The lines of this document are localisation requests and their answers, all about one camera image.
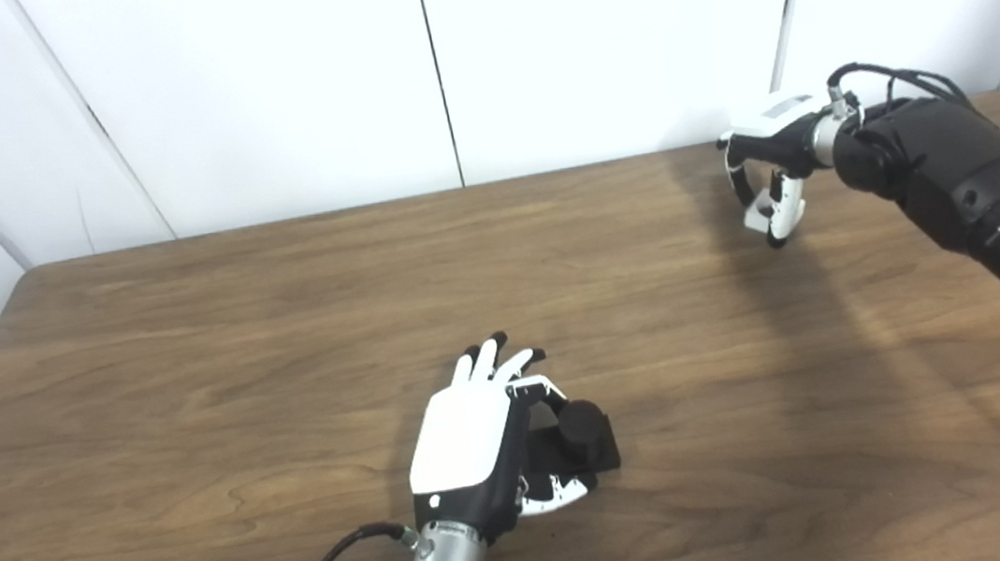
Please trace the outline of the white and black left hand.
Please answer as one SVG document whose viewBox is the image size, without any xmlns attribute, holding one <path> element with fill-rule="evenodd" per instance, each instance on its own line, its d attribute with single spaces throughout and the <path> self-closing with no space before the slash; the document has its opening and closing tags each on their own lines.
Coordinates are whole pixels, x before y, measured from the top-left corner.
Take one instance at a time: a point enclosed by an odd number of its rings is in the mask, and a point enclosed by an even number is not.
<svg viewBox="0 0 1000 561">
<path fill-rule="evenodd" d="M 546 352 L 503 360 L 507 339 L 499 331 L 467 348 L 428 400 L 408 478 L 417 530 L 454 523 L 492 546 L 520 518 L 590 494 L 618 465 L 606 419 L 571 423 L 574 402 L 532 370 Z"/>
</svg>

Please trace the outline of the white and black right hand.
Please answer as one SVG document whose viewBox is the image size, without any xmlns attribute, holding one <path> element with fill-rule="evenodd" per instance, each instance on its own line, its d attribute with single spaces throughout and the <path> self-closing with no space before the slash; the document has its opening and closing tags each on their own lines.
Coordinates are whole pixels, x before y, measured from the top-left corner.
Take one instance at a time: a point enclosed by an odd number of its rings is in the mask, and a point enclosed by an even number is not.
<svg viewBox="0 0 1000 561">
<path fill-rule="evenodd" d="M 804 216 L 804 182 L 822 167 L 811 141 L 825 107 L 813 94 L 774 92 L 736 115 L 716 143 L 744 226 L 773 249 L 789 242 Z"/>
</svg>

